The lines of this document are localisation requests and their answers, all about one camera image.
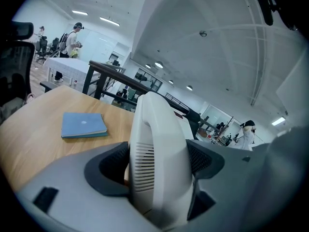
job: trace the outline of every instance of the desk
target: desk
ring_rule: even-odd
[[[62,139],[64,112],[101,113],[108,136]],[[88,149],[129,141],[132,112],[105,104],[68,86],[25,105],[0,126],[0,164],[14,191],[52,161]]]
[[[51,69],[54,69],[70,77],[70,85],[72,85],[72,79],[84,82],[89,70],[89,63],[77,58],[48,58],[44,66],[47,68],[47,81],[49,81]],[[99,73],[94,72],[93,76],[99,76]]]

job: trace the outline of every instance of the blue notebook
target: blue notebook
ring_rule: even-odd
[[[62,138],[107,136],[107,128],[101,114],[64,113]]]

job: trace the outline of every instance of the man with backpack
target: man with backpack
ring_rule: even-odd
[[[68,58],[71,56],[74,48],[82,47],[80,43],[76,43],[77,33],[81,29],[84,29],[81,22],[77,22],[69,34],[64,34],[61,37],[59,43],[60,58]],[[63,82],[62,73],[56,72],[54,81],[59,83]]]

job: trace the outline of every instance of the backpack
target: backpack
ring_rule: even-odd
[[[60,38],[58,47],[57,47],[57,49],[58,49],[59,51],[63,51],[64,49],[66,49],[66,47],[67,47],[67,46],[66,46],[67,39],[68,39],[68,37],[69,37],[69,35],[70,35],[71,33],[75,33],[75,32],[70,32],[69,34],[64,33],[64,34],[62,35],[62,37]]]

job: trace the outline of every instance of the white table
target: white table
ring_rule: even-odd
[[[44,66],[47,67],[47,80],[49,80],[51,69],[61,72],[63,75],[72,80],[84,82],[89,70],[89,63],[81,61],[77,58],[48,58]],[[100,73],[94,72],[93,76],[98,76]]]

